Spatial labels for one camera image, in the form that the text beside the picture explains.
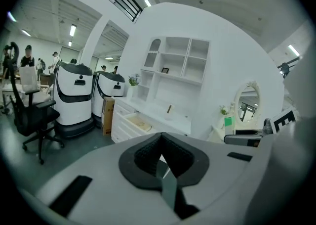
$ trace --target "office chair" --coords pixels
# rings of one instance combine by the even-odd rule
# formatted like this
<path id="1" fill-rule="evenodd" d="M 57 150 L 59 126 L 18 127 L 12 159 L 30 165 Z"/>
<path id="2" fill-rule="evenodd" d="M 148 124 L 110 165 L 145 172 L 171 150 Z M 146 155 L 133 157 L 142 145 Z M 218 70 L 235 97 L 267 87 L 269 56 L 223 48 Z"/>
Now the office chair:
<path id="1" fill-rule="evenodd" d="M 44 139 L 58 142 L 60 143 L 60 146 L 62 148 L 64 147 L 64 144 L 61 140 L 48 135 L 48 133 L 52 131 L 54 127 L 47 129 L 47 124 L 59 117 L 59 112 L 51 108 L 51 106 L 54 105 L 56 102 L 54 100 L 51 100 L 33 105 L 33 94 L 39 92 L 40 90 L 29 90 L 25 92 L 25 95 L 29 95 L 29 106 L 25 107 L 15 86 L 14 68 L 11 60 L 8 61 L 8 70 L 10 71 L 10 80 L 15 96 L 15 101 L 12 96 L 10 96 L 10 100 L 13 105 L 15 116 L 14 123 L 16 125 L 16 128 L 18 132 L 24 136 L 29 136 L 32 133 L 37 133 L 34 137 L 23 142 L 22 147 L 24 150 L 27 150 L 27 143 L 39 139 L 39 163 L 43 164 L 44 160 L 41 158 L 41 147 Z"/>

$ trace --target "gray floor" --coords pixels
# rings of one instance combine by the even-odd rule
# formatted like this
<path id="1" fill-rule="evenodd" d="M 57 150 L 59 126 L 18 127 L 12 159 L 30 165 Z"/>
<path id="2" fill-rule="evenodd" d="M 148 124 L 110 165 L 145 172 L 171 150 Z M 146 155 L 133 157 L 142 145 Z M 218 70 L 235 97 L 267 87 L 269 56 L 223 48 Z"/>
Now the gray floor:
<path id="1" fill-rule="evenodd" d="M 13 116 L 0 113 L 0 150 L 2 158 L 17 186 L 31 194 L 35 194 L 52 176 L 91 150 L 114 144 L 111 136 L 103 136 L 98 128 L 94 128 L 80 137 L 64 140 L 65 148 L 63 149 L 59 147 L 58 143 L 45 140 L 42 149 L 42 158 L 45 163 L 40 165 L 37 159 L 37 140 L 27 144 L 27 151 L 22 149 L 22 142 L 32 136 L 25 137 L 19 134 L 13 123 Z"/>

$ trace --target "white robot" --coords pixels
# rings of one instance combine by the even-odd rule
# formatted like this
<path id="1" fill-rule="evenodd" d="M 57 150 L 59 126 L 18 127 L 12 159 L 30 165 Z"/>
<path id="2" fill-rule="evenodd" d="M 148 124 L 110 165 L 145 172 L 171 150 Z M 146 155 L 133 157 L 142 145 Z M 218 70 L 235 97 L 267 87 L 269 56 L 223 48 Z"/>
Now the white robot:
<path id="1" fill-rule="evenodd" d="M 123 96 L 125 80 L 123 76 L 105 71 L 95 72 L 92 87 L 92 117 L 96 127 L 101 127 L 101 113 L 105 97 Z"/>
<path id="2" fill-rule="evenodd" d="M 92 71 L 79 64 L 61 62 L 54 82 L 54 109 L 60 113 L 56 132 L 62 138 L 83 134 L 94 127 L 91 117 Z"/>

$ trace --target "chair armrest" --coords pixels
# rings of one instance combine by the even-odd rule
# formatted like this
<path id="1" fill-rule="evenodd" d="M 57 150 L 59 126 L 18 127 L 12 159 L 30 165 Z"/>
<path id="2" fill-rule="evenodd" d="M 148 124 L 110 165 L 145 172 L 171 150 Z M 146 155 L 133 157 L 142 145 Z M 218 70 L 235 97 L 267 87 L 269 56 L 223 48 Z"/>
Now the chair armrest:
<path id="1" fill-rule="evenodd" d="M 40 90 L 29 90 L 29 91 L 25 92 L 25 95 L 31 95 L 31 94 L 37 93 L 39 91 Z"/>
<path id="2" fill-rule="evenodd" d="M 49 89 L 49 85 L 39 85 L 39 87 L 43 87 L 43 88 L 48 88 Z"/>
<path id="3" fill-rule="evenodd" d="M 44 103 L 40 103 L 40 104 L 37 104 L 36 107 L 38 109 L 46 109 L 52 105 L 56 104 L 56 101 L 55 100 L 50 100 L 50 101 L 47 101 L 47 102 L 44 102 Z"/>
<path id="4" fill-rule="evenodd" d="M 49 85 L 39 85 L 39 88 L 47 88 L 46 94 L 49 91 Z"/>

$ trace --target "small plant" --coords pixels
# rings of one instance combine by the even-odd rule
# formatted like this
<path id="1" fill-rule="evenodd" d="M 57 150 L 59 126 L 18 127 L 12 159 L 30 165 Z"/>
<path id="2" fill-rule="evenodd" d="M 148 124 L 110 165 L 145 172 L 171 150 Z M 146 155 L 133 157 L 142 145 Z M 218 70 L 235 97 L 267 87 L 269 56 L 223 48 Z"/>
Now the small plant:
<path id="1" fill-rule="evenodd" d="M 221 110 L 221 114 L 223 115 L 227 115 L 228 114 L 228 108 L 225 107 L 224 105 L 220 105 L 220 110 Z"/>
<path id="2" fill-rule="evenodd" d="M 131 86 L 136 86 L 140 83 L 140 75 L 135 74 L 131 77 L 129 76 L 128 81 Z"/>

